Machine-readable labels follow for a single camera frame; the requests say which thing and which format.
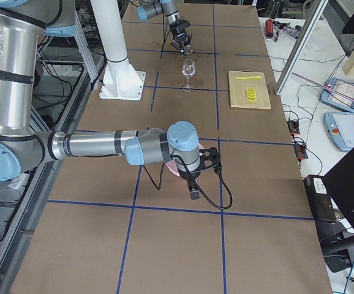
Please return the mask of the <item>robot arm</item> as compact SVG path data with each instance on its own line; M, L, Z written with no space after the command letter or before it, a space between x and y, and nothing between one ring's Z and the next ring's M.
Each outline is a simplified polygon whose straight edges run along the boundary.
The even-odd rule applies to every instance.
M192 34L186 31L190 23L180 15L176 1L149 1L148 3L140 4L136 11L140 21L146 21L162 15L166 18L169 31L173 36L172 47L183 55L189 55L193 52Z
M31 130L39 37L75 32L73 1L0 1L0 182L67 157L124 156L131 165L175 161L190 196L201 196L203 170L195 127L186 121L160 129L91 134Z

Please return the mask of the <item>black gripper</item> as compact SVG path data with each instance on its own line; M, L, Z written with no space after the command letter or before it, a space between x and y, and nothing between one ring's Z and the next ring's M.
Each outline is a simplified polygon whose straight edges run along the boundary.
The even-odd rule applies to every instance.
M197 182L197 178L200 176L200 173L200 171L193 171L190 173L186 171L179 171L180 177L185 179L187 182L191 200L198 200L200 198Z
M173 34L171 45L181 53L184 53L184 46L192 44L192 34L188 34L186 29L190 26L187 20L178 20L170 24L170 31Z

